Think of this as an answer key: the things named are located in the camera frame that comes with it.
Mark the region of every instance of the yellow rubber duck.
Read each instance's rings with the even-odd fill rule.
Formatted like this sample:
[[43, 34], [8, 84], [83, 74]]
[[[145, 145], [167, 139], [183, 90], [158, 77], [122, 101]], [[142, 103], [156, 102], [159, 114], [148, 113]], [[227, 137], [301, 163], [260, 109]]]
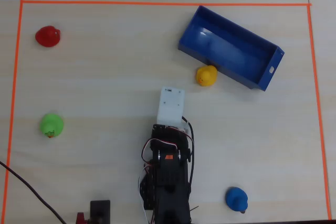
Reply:
[[211, 86], [217, 80], [217, 69], [214, 66], [204, 66], [197, 70], [196, 81], [201, 86]]

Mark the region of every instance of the green rubber duck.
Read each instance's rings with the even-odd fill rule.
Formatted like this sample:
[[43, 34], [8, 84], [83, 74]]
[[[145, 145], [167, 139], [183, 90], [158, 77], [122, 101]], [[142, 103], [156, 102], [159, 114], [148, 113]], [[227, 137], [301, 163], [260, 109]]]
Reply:
[[46, 114], [40, 123], [40, 130], [48, 138], [61, 134], [63, 127], [63, 119], [59, 115], [53, 113]]

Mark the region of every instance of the red rubber duck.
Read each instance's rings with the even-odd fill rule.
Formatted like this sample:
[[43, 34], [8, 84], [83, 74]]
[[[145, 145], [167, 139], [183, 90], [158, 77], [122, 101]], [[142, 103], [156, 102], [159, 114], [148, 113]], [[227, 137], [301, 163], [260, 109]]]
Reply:
[[53, 47], [59, 43], [61, 31], [57, 30], [54, 26], [45, 26], [37, 31], [35, 39], [44, 47]]

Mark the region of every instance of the blue rubber duck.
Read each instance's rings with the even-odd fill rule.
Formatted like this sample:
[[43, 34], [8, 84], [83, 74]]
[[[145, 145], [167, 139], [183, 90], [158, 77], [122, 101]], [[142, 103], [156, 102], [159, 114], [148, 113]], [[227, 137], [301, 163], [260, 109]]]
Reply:
[[238, 187], [231, 187], [225, 194], [225, 202], [231, 210], [244, 214], [247, 209], [247, 194]]

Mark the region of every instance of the black cable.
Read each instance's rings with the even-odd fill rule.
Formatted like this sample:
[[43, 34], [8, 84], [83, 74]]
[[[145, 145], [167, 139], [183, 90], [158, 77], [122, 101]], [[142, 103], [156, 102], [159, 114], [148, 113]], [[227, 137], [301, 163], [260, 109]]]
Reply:
[[191, 155], [192, 155], [192, 162], [191, 162], [191, 171], [190, 171], [190, 178], [189, 178], [189, 191], [188, 191], [188, 198], [189, 198], [189, 195], [191, 193], [191, 183], [193, 181], [193, 175], [194, 175], [194, 163], [195, 163], [195, 145], [194, 145], [194, 131], [193, 131], [193, 127], [191, 126], [191, 123], [188, 122], [188, 120], [183, 116], [182, 117], [182, 120], [184, 122], [186, 122], [189, 127], [190, 127], [190, 131], [191, 131], [191, 138], [193, 139], [192, 140], [192, 147], [193, 147], [193, 150], [191, 152]]
[[53, 212], [53, 214], [57, 217], [57, 219], [59, 219], [60, 222], [62, 222], [62, 224], [67, 224], [63, 219], [62, 217], [48, 204], [45, 202], [44, 199], [41, 198], [41, 196], [37, 193], [37, 191], [35, 191], [31, 185], [25, 181], [23, 178], [20, 177], [20, 175], [18, 175], [15, 171], [13, 171], [12, 169], [10, 169], [7, 165], [5, 165], [4, 163], [2, 163], [0, 161], [0, 165], [2, 165], [3, 167], [5, 167], [10, 173], [12, 173], [15, 177], [17, 177], [19, 180], [21, 180], [21, 182], [23, 184], [25, 184], [32, 192], [33, 194], [35, 194], [35, 196], [47, 207], [49, 208], [49, 210], [51, 212]]
[[[197, 206], [197, 207], [199, 207], [199, 206]], [[194, 207], [194, 208], [190, 209], [190, 212], [191, 212], [192, 210], [195, 210], [197, 207]]]

